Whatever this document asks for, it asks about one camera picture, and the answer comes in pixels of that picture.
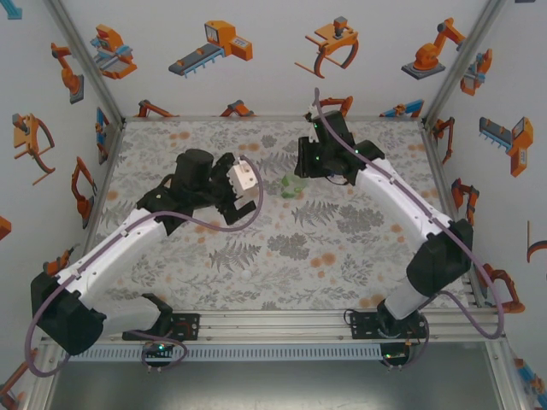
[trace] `orange robot illustration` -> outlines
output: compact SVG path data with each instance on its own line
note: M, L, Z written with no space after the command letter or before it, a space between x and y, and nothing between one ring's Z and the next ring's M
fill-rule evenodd
M78 191L79 173L84 174L85 179L87 179L87 182L90 183L91 188L93 189L93 196L89 199L85 198L85 196L80 194ZM78 209L78 213L82 216L82 228L85 229L87 224L89 224L89 218L91 217L91 211L95 202L94 196L97 194L97 186L95 185L95 181L91 177L89 170L85 166L85 163L79 156L76 157L76 168L72 174L71 189L74 197L76 198L76 208Z
M475 222L475 205L477 204L477 199L479 199L480 192L472 185L462 184L462 180L458 178L452 183L452 197L454 198L456 209L460 209L465 194L468 195L468 206L465 211L465 217L471 226L473 226Z
M449 38L457 44L457 50L463 45L463 36L454 26L454 19L449 18L437 26L438 35L434 43L427 43L416 52L415 61L401 67L409 76L415 79L424 79L436 73L444 71L446 67L438 62L438 56L443 51L444 43Z
M215 58L234 55L246 62L253 58L253 44L236 35L236 27L223 20L211 20L205 23L207 43L188 56L182 57L169 66L169 71L188 77L206 62L215 62Z
M359 40L357 39L359 33L348 26L348 21L344 17L340 16L337 19L334 19L332 24L327 24L326 26L318 28L315 30L315 34L323 38L323 41L317 41L315 38L308 35L306 36L307 40L311 41L313 44L316 44L319 48L317 51L317 57L315 58L314 69L312 70L300 62L295 62L295 64L300 68L315 74L320 79L324 79L325 77L321 74L321 64L324 60L328 60L331 63L346 69L350 66L354 58L356 58L357 51L359 50ZM350 46L351 50L350 54L343 62L338 62L329 57L329 55L331 55L334 51L345 46Z
M148 117L148 114L151 112L156 113L162 117L178 117L178 115L173 115L166 111L163 108L159 108L157 105L152 104L148 100L141 100L138 103L138 114L134 115L137 118Z
M0 241L11 233L11 222L0 216Z
M485 263L483 265L483 268L485 269L486 273L488 273L488 277L490 278L492 282L494 282L495 280L501 279L507 286L507 290L509 291L509 294L511 295L512 300L511 302L502 303L503 311L505 313L524 312L526 307L524 306L524 304L521 303L521 299L519 298L519 295L516 293L515 282L509 276L509 274L502 269L494 269L488 263ZM483 295L486 297L486 292L488 291L488 285L486 284L486 281L482 278L481 275L477 275L477 277L479 278L480 288L483 292Z
M36 358L38 350L34 349L31 352L32 360ZM11 394L11 390L19 379L25 374L28 369L28 364L23 362L17 370L6 380L6 383L0 384L0 405L7 410L17 410L20 408L21 401L25 397L25 392L21 392L17 397Z
M42 268L48 276L57 275L62 269L68 266L70 262L70 255L74 252L76 248L79 247L79 243L76 243L72 248L67 249L63 254L52 262L44 262Z
M405 114L410 114L411 118L418 118L421 113L421 109L424 106L424 100L415 100L408 104L398 104L392 109L388 109L380 114L380 117L402 117Z
M110 27L99 24L97 36L91 45L97 49L93 57L101 73L109 79L123 79L137 69L133 63L132 49L123 44L120 34Z
M25 150L17 154L15 159L17 160L21 158L24 154L29 154L36 161L40 169L45 173L32 183L32 185L35 185L55 171L55 168L46 166L41 157L41 155L55 147L53 137L44 122L32 114L25 115L24 117L19 114L14 114L12 117L12 122L15 127L14 148L19 148L22 145L25 146ZM50 144L49 147L42 150L40 150L38 146L38 129L41 129L44 132L45 137Z
M228 104L227 108L222 112L221 117L229 117L235 113L238 117L254 117L254 111L245 107L245 104L241 100L237 100L231 104Z
M463 78L460 81L460 89L469 96L474 96L477 89L485 83L486 73L490 70L491 64L492 49L488 49L484 54L477 54L473 64L463 74Z
M526 261L530 263L532 254L541 249L547 249L547 241L537 241L531 243L530 236L532 235L532 223L528 220L526 223Z
M443 165L452 157L452 138L454 137L454 117L450 117L447 121L437 120L437 123L431 130L435 142L438 144L439 139L443 139L444 130L448 128L448 146L446 154L443 158Z
M74 104L84 99L84 76L74 75L72 68L65 60L66 56L71 56L72 53L68 47L57 47L55 43L51 43L51 54L59 61L62 67L61 78L62 83L70 92L70 103Z

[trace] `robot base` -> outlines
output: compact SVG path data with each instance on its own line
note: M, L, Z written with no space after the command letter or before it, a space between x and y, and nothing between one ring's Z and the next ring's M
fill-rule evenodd
M408 74L410 77L413 77L415 79L424 79L425 77L429 77L430 75L434 75L436 73L440 73L441 71L444 71L446 67L442 65L441 63L437 64L435 68L432 68L431 70L416 70L414 68L414 62L410 62L409 64L406 64L401 67L401 69Z
M166 337L178 340L179 342L186 342L188 340L197 340L199 333L199 318L198 313L173 313L171 315L171 331ZM156 335L153 331L141 331L141 333ZM121 335L123 340L148 340L145 337L139 337L133 335L131 332L124 331Z
M70 103L75 104L78 101L82 101L84 99L84 76L79 75L79 89L76 94L70 94Z
M417 312L401 320L400 331L395 334L386 334L381 330L378 312L352 312L350 314L351 338L354 340L378 339L424 339L426 329L421 325L421 318Z

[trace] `metal bar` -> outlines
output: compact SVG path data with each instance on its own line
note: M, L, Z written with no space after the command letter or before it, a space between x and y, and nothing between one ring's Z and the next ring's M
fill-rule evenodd
M115 134L112 137L112 146L109 152L109 159L107 160L107 171L106 176L104 177L103 185L101 186L101 192L95 201L93 210L91 211L91 220L89 223L89 231L87 233L87 239L85 240L84 253L87 254L93 247L93 241L95 240L95 235L97 234L97 228L101 220L101 212L103 211L104 202L106 201L106 194L109 192L110 181L112 181L112 175L114 174L114 169L116 162L118 161L118 154L121 149L121 141L123 140L124 130L115 128Z
M501 408L532 410L516 371L507 339L488 342L486 353L490 359L493 382L497 387Z
M456 205L452 199L450 184L446 180L443 164L438 156L437 147L435 147L432 134L428 130L429 129L427 127L422 130L421 137L424 142L424 146L426 147L427 159L429 160L433 179L435 179L435 185L437 186L438 198L441 201L443 212L445 212L453 220L456 220L458 213L456 210ZM480 284L477 275L478 273L473 266L471 271L468 272L468 277L471 282L471 288L473 289L474 301L477 303L477 306L482 307L485 305L485 298L482 296L482 292L480 291Z
M486 331L497 326L496 310L470 308L472 315ZM305 343L392 343L391 339L354 340L344 322L344 310L332 311L203 311L199 338L192 344L305 344ZM485 339L457 308L424 309L430 323L432 343L480 342ZM97 345L134 344L121 335L102 337ZM55 344L46 337L42 344Z
M84 70L85 76L91 82L93 89L97 93L102 105L109 113L109 118L116 126L120 127L123 116L118 109L116 101L110 94L110 91L103 81L103 76L100 74L97 65L93 61L93 57L87 51L85 42L79 35L76 26L74 25L70 15L62 4L61 0L44 0L44 3L50 11L53 20L55 21L63 37L67 40L68 47L74 58Z
M390 122L418 122L421 118L411 117L379 117L378 115L348 115L346 122L355 121L390 121ZM252 117L220 117L205 115L180 115L177 117L127 117L126 122L186 122L186 121L298 121L303 122L301 115L254 115Z
M38 357L35 360L38 369L47 372L54 369L59 361L60 349L57 345L40 345ZM19 405L19 410L44 410L52 386L56 378L35 378L32 376L32 383L25 384L25 398Z
M457 88L469 64L474 60L474 55L477 53L480 43L506 3L508 3L508 0L488 0L479 18L475 21L471 32L463 42L462 49L448 72L445 82L441 85L441 89L438 91L427 112L426 125L429 129L435 125L435 121L439 117L441 110L452 92Z

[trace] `black bracket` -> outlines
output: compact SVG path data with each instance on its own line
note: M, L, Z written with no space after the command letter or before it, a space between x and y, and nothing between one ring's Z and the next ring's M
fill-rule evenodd
M199 318L198 313L174 313L173 314L173 330L170 339L184 342L186 340L197 340L199 333Z
M420 325L421 318L417 312L412 313L408 320L405 320L406 331L402 331L396 336L387 336L381 331L376 312L355 312L350 313L351 338L356 340L369 339L424 339L426 338L426 328Z
M178 342L186 342L188 340L197 340L199 334L199 319L198 313L173 313L171 315L171 331L165 337L176 340ZM131 332L125 331L121 338L127 341L149 340L146 337L133 335Z

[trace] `green object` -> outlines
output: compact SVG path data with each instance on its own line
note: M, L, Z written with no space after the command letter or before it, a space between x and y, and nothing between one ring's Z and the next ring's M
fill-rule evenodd
M285 199L296 198L308 183L293 173L287 173L281 179L281 196Z

